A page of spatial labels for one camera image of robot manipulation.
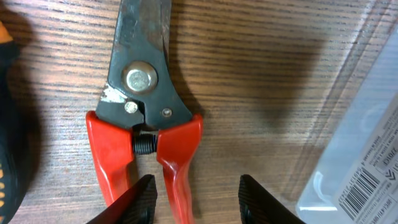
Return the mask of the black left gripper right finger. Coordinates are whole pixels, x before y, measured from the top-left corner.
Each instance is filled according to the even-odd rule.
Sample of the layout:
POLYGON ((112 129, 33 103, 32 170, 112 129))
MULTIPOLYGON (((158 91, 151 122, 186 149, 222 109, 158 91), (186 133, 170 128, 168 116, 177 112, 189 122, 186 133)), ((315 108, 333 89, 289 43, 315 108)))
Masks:
POLYGON ((248 174, 240 177, 238 199, 242 224, 304 224, 248 174))

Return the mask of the red handled shears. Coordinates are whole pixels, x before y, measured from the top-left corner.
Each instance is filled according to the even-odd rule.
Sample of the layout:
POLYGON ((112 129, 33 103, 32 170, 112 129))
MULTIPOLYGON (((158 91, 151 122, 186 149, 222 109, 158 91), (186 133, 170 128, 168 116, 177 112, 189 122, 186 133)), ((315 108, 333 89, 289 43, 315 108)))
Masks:
POLYGON ((135 182, 135 156, 155 154, 177 223, 193 223, 188 180, 203 119, 179 97, 169 73, 170 0, 122 0, 107 81, 86 114, 96 175, 107 206, 135 182))

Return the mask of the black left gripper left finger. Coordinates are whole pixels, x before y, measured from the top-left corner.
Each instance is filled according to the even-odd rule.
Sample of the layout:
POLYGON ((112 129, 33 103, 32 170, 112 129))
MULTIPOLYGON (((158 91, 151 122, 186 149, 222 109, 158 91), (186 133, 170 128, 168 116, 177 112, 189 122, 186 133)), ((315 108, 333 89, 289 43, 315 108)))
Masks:
POLYGON ((156 200, 155 177, 147 174, 87 224, 153 224, 156 200))

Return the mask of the orange black long-nose pliers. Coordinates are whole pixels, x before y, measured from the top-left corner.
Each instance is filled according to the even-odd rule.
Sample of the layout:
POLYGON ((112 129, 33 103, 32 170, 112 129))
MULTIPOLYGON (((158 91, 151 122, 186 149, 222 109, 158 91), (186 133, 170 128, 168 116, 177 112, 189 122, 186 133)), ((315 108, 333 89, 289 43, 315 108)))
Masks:
POLYGON ((1 24, 1 223, 9 223, 26 195, 31 175, 27 132, 7 85, 19 49, 1 24))

